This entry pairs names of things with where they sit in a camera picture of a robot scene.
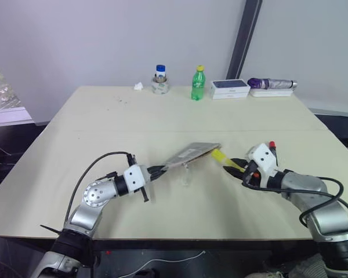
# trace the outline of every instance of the green bottle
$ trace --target green bottle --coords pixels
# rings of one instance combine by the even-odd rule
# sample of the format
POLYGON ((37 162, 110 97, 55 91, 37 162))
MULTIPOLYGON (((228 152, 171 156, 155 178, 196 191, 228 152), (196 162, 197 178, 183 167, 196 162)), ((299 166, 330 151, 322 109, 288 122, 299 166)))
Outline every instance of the green bottle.
POLYGON ((205 74, 204 74, 204 66, 198 65, 197 72, 193 76, 192 79, 192 92, 191 98, 193 100, 200 100, 204 96, 205 91, 205 74))

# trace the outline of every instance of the white box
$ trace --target white box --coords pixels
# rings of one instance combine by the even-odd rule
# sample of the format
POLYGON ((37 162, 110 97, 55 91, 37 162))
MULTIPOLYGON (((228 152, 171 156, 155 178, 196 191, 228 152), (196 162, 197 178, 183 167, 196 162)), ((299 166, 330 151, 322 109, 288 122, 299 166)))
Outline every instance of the white box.
POLYGON ((228 79, 211 82, 211 96, 214 100, 221 98, 246 97, 250 86, 242 79, 228 79))
POLYGON ((251 89, 253 97, 289 97, 294 92, 293 89, 251 89))

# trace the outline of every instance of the table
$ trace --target table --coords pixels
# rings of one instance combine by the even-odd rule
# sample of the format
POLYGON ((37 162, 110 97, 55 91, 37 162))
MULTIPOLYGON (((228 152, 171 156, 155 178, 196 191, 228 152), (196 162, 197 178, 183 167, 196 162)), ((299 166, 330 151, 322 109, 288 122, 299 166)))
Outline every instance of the table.
MULTIPOLYGON (((275 140, 282 169, 343 182, 348 202, 348 150, 295 97, 191 101, 189 87, 167 95, 129 87, 80 87, 0 185, 0 236, 54 238, 41 228, 63 226, 74 185, 98 156, 136 154, 157 165, 193 141, 219 142, 229 157, 275 140)), ((85 177, 127 168, 123 156, 105 158, 85 177)), ((299 211, 280 195, 243 188, 210 156, 163 175, 140 193, 104 208, 97 239, 309 239, 299 211)), ((334 184, 328 183, 331 192, 334 184)))

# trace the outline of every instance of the white wall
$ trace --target white wall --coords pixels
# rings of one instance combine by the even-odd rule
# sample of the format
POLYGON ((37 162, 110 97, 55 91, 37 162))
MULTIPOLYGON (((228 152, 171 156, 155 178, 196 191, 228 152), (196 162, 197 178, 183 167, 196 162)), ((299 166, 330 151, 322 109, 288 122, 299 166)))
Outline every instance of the white wall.
POLYGON ((310 108, 348 115, 348 0, 264 0, 241 77, 298 80, 310 108))
POLYGON ((0 0, 0 69, 36 122, 81 85, 225 78, 245 0, 0 0))

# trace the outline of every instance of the black cable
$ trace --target black cable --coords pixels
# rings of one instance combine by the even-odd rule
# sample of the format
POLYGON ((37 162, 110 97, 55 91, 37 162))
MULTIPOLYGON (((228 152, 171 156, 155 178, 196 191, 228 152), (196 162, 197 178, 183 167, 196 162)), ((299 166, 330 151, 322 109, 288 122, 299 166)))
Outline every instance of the black cable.
POLYGON ((326 202, 318 204, 318 205, 316 205, 316 206, 314 206, 314 207, 304 211, 303 213, 301 213, 301 215, 299 216, 299 221, 305 227, 307 227, 307 223, 304 222, 304 217, 305 216, 307 216, 308 214, 314 212, 315 210, 318 210, 318 209, 320 209, 322 207, 325 207, 325 206, 327 206, 329 204, 332 204, 332 203, 338 201, 340 199, 341 195, 344 192, 344 186, 343 186, 343 184, 340 181, 338 181, 338 180, 336 180, 334 178, 327 178, 327 177, 318 177, 318 178, 321 179, 321 180, 335 182, 339 186, 339 191, 338 191, 338 193, 334 197, 332 197, 331 199, 327 200, 326 202))
POLYGON ((94 278, 94 251, 93 251, 93 241, 90 241, 90 260, 91 260, 91 266, 90 266, 90 278, 94 278))
MULTIPOLYGON (((308 193, 308 194, 315 194, 315 195, 322 195, 322 196, 326 196, 326 197, 330 197, 331 199, 329 201, 331 201, 332 199, 336 198, 336 196, 332 195, 332 194, 329 194, 329 193, 326 193, 326 192, 319 192, 319 191, 313 191, 313 190, 305 190, 305 189, 273 189, 273 188, 260 188, 260 187, 255 187, 255 186, 252 186, 248 183, 248 181, 251 179, 251 176, 253 174, 254 171, 251 171, 251 173, 249 175, 244 175, 243 179, 242 179, 242 185, 244 187, 247 187, 249 189, 252 189, 252 190, 256 190, 256 191, 267 191, 267 192, 275 192, 275 193, 281 193, 281 192, 285 192, 285 193, 308 193)), ((334 179, 331 179, 331 178, 326 178, 326 177, 320 177, 320 179, 322 180, 330 180, 330 181, 334 181, 334 179)), ((341 202, 347 209, 348 209, 348 203, 345 202, 344 200, 338 198, 337 201, 341 202)))
POLYGON ((89 170, 98 162, 100 161, 101 159, 105 158, 106 156, 109 156, 109 155, 130 155, 129 153, 127 152, 107 152, 105 153, 104 155, 98 157, 96 160, 93 161, 92 164, 89 165, 88 168, 86 168, 86 170, 84 171, 84 173, 81 175, 81 177, 79 178, 75 188, 74 188, 74 191, 72 192, 72 195, 71 195, 71 199, 70 199, 70 202, 68 203, 68 207, 67 207, 67 212, 66 212, 66 217, 64 218, 64 223, 66 224, 67 223, 67 220, 70 216, 70 211, 71 211, 71 207, 72 207, 72 203, 74 201, 74 198, 75 198, 75 195, 76 195, 76 192, 77 192, 77 189, 79 188, 80 186, 80 183, 81 181, 84 179, 84 177, 86 176, 86 174, 89 172, 89 170))

